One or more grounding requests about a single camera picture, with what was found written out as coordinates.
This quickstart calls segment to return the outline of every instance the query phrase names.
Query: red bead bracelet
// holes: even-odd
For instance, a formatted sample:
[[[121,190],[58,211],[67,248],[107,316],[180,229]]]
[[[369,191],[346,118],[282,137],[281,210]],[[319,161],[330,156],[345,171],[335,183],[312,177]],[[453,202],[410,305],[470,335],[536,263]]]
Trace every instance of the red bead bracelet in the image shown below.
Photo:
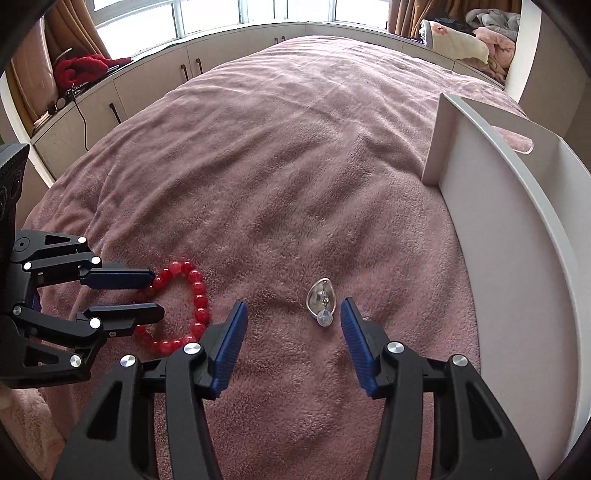
[[[207,288],[203,282],[203,275],[195,269],[191,262],[172,262],[167,268],[163,268],[155,277],[152,284],[144,291],[138,293],[138,302],[144,303],[156,296],[159,290],[168,285],[168,283],[178,275],[187,277],[194,293],[193,304],[195,305],[195,322],[190,326],[191,333],[180,339],[172,340],[154,340],[144,325],[138,325],[135,328],[135,337],[139,344],[146,347],[154,355],[170,355],[176,349],[187,343],[198,342],[203,332],[207,329],[210,322],[209,311],[207,310]]]

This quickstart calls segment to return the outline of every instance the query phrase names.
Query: bed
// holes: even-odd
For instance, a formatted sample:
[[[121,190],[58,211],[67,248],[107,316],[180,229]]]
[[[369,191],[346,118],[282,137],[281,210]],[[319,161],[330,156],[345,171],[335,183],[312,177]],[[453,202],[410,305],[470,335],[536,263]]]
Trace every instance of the bed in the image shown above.
[[[236,299],[249,330],[233,380],[206,411],[226,480],[366,475],[382,402],[358,386],[339,328],[305,306],[319,278],[337,299],[422,355],[479,364],[466,265],[437,187],[421,182],[441,92],[522,115],[496,87],[379,46],[306,37],[207,72],[125,121],[48,191],[25,228],[84,235],[107,262],[159,270],[193,261],[222,322]],[[46,287],[44,312],[72,318],[135,292]],[[190,293],[157,301],[154,336],[182,336]],[[100,378],[132,353],[112,339],[89,382],[44,395],[65,435]],[[160,478],[171,478],[157,399]],[[430,475],[426,410],[421,479]]]

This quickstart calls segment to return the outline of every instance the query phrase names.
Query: red cloth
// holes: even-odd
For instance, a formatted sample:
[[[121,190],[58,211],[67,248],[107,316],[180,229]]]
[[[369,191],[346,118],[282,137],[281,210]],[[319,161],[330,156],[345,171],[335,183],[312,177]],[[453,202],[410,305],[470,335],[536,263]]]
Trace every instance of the red cloth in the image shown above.
[[[56,78],[56,85],[61,94],[85,82],[94,82],[105,75],[109,68],[115,65],[126,65],[130,61],[129,57],[111,60],[100,54],[63,59],[57,63],[53,76]]]

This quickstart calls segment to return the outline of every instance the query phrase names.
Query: brown curtain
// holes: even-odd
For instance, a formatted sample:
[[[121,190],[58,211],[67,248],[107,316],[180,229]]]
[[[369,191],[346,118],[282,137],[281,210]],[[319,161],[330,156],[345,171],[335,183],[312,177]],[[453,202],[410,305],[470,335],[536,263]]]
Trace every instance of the brown curtain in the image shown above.
[[[418,36],[421,21],[427,17],[465,20],[475,8],[498,8],[521,12],[521,0],[390,0],[388,31],[407,38]]]
[[[84,0],[59,0],[45,15],[49,57],[54,62],[68,48],[80,54],[100,53],[110,58]]]
[[[53,86],[47,85],[45,91],[39,91],[39,82],[36,82],[35,91],[30,87],[35,84],[31,80],[32,77],[38,77],[37,74],[42,69],[44,71],[49,69],[52,72],[51,65],[68,48],[72,48],[78,55],[100,53],[110,58],[84,0],[58,0],[58,3],[45,15],[44,33],[45,38],[38,39],[37,44],[30,44],[28,50],[17,52],[7,68],[10,93],[22,123],[30,135],[33,133],[34,122],[42,115],[40,102],[43,103],[45,99],[52,98],[53,91],[50,92],[50,89],[55,89],[54,83]],[[44,51],[46,57],[48,56],[47,61],[43,65],[40,64],[37,71],[31,70],[31,62],[26,61],[31,56],[31,51]]]

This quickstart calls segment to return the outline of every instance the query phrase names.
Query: pink stuffed item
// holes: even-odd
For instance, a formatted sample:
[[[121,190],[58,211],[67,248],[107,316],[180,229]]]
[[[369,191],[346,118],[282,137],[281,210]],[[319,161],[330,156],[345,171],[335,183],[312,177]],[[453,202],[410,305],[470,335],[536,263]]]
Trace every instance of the pink stuffed item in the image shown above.
[[[474,30],[478,40],[483,41],[489,50],[489,57],[495,59],[498,67],[508,69],[515,56],[515,42],[500,33],[485,27]]]

